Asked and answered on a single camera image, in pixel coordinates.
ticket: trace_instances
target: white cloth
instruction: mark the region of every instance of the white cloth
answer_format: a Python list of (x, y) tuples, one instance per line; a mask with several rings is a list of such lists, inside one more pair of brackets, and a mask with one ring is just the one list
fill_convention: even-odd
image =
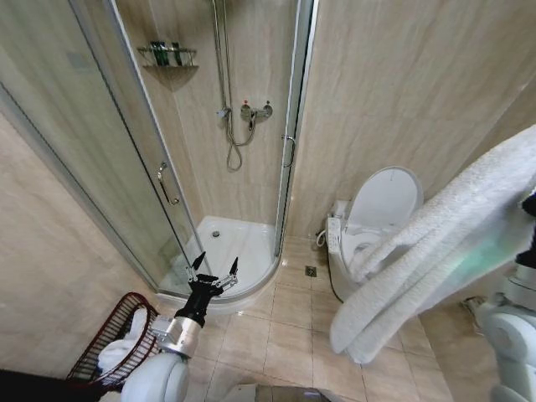
[[(333, 319), (333, 350), (370, 362), (407, 319), (526, 250), (533, 219), (518, 202), (535, 173), (536, 125), (480, 157), (400, 232), (358, 253), (350, 271), (364, 283)], [(384, 266), (394, 250), (404, 252)]]
[(140, 308), (136, 310), (132, 317), (132, 325), (128, 334), (123, 339), (118, 339), (107, 344), (100, 351), (98, 366), (102, 370), (102, 373), (112, 370), (136, 346), (138, 339), (143, 333), (146, 321), (147, 309)]

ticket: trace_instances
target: shower enclosure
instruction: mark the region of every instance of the shower enclosure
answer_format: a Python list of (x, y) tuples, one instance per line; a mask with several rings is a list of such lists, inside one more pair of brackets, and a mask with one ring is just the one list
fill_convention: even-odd
[[(239, 257), (214, 303), (260, 289), (281, 253), (316, 3), (0, 3), (3, 112), (155, 291), (187, 296), (203, 250), (215, 276)], [(269, 118), (242, 118), (267, 101)], [(247, 142), (240, 168), (229, 130)]]

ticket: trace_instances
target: corner shelf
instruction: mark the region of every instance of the corner shelf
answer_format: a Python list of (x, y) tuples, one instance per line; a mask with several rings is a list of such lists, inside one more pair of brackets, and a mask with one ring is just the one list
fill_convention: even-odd
[(198, 67), (193, 62), (197, 53), (195, 49), (149, 45), (137, 48), (137, 51), (142, 55), (145, 62), (143, 67), (148, 69), (190, 70)]

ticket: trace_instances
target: shower drain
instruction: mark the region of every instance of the shower drain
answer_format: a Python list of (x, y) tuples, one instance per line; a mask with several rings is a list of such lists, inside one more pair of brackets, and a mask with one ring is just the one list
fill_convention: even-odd
[(312, 265), (305, 265), (305, 275), (310, 276), (311, 278), (317, 277), (317, 268)]

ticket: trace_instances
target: laundry basket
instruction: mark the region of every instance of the laundry basket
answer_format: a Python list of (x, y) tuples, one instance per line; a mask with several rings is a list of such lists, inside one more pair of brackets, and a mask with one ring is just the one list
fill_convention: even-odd
[[(143, 307), (147, 309), (147, 320), (135, 347), (113, 369), (102, 373), (97, 366), (99, 353), (109, 343), (123, 339), (131, 327), (134, 312)], [(92, 388), (97, 394), (119, 389), (137, 366), (157, 353), (157, 340), (149, 332), (157, 314), (144, 296), (134, 292), (125, 294), (70, 370), (67, 380), (77, 387)]]

